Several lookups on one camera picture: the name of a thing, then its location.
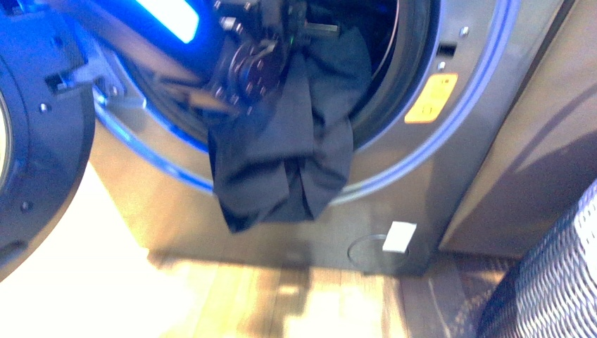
bolt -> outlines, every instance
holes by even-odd
[[[51,110],[52,110],[52,107],[50,107],[49,104],[40,104],[39,105],[39,112],[42,113],[42,114],[43,113],[47,113],[47,112],[49,112]]]
[[[464,39],[464,38],[466,38],[468,36],[468,32],[469,32],[469,27],[468,26],[462,27],[460,29],[460,33],[458,34],[458,36],[460,36],[461,38]]]
[[[31,202],[22,202],[21,205],[20,205],[20,210],[23,213],[26,213],[29,210],[31,210]]]
[[[224,18],[220,19],[220,26],[222,26],[222,28],[224,30],[232,30],[234,29],[234,24],[237,23],[237,19],[236,18],[231,18],[228,16],[225,16]]]

wooden floor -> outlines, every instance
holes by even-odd
[[[398,280],[155,257],[89,166],[50,237],[0,283],[0,337],[408,337]]]

white paper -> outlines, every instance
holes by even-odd
[[[406,248],[417,229],[416,224],[407,222],[393,222],[384,242],[383,250],[392,252],[406,252]]]

front-loading washing machine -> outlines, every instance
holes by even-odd
[[[213,193],[205,114],[155,81],[161,69],[191,82],[200,72],[188,75],[188,69],[215,67],[210,58],[224,47],[195,51],[203,63],[193,66],[185,51],[144,37],[143,25],[127,23],[130,13],[114,12],[111,2],[2,1],[3,275],[39,245],[68,207],[89,158],[94,117],[101,122],[94,146],[103,156],[92,158],[95,167],[134,172],[132,167],[149,163],[172,182],[151,198],[168,201],[167,212],[179,215],[174,223],[164,222],[163,209],[134,215],[143,225],[132,233],[150,251],[257,265],[423,273],[542,47],[572,4],[311,1],[352,18],[371,55],[371,85],[350,114],[350,178],[314,221],[262,223],[232,234]],[[143,11],[142,2],[131,11]],[[209,8],[213,14],[221,6],[185,3],[197,13]],[[201,22],[225,30],[230,17],[218,22],[209,19],[212,14]],[[185,81],[174,85],[188,86]],[[218,97],[217,91],[203,93],[200,101],[217,108]],[[119,151],[109,147],[133,150],[134,160],[110,157]],[[123,201],[138,199],[136,184],[148,183],[142,175],[120,186],[105,182]]]

black fabric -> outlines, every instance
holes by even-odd
[[[357,29],[314,40],[291,57],[276,93],[249,114],[210,127],[214,191],[230,231],[321,214],[348,179],[348,114],[370,77]]]

